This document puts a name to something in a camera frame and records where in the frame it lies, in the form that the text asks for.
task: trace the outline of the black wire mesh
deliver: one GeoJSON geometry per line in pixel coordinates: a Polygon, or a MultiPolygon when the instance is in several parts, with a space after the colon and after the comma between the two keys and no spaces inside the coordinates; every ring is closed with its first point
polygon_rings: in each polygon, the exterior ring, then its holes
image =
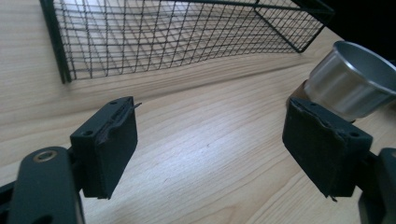
{"type": "Polygon", "coordinates": [[[315,0],[42,0],[64,80],[248,53],[302,52],[332,16],[315,0]]]}

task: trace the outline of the light wood surface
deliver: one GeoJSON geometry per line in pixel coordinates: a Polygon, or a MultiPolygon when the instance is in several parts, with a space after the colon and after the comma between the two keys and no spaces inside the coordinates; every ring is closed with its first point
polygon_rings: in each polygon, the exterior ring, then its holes
{"type": "MultiPolygon", "coordinates": [[[[281,141],[287,97],[339,39],[303,54],[260,54],[63,85],[36,1],[0,2],[0,184],[103,104],[127,95],[139,143],[111,200],[83,199],[87,223],[360,223],[357,189],[324,198],[281,141]]],[[[396,108],[356,125],[372,151],[396,147],[396,108]]]]}

